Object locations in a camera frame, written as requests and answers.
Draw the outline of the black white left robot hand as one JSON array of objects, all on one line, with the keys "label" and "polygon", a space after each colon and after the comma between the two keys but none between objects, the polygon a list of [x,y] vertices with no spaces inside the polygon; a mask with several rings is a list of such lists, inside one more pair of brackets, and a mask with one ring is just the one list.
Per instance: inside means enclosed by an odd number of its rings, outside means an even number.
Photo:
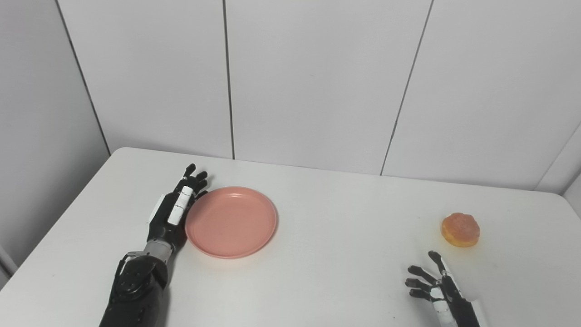
[{"label": "black white left robot hand", "polygon": [[190,164],[172,192],[162,196],[149,222],[148,242],[162,242],[180,250],[186,242],[185,220],[187,213],[200,198],[208,193],[208,173]]}]

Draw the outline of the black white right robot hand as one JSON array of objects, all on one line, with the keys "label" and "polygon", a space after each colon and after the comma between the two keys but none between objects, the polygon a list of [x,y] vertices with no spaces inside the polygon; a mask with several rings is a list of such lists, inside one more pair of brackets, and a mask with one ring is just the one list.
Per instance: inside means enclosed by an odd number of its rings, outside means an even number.
[{"label": "black white right robot hand", "polygon": [[441,327],[488,327],[488,321],[477,300],[470,302],[463,296],[446,261],[437,251],[428,251],[440,277],[420,266],[411,265],[408,272],[415,278],[404,282],[409,296],[427,300],[433,306]]}]

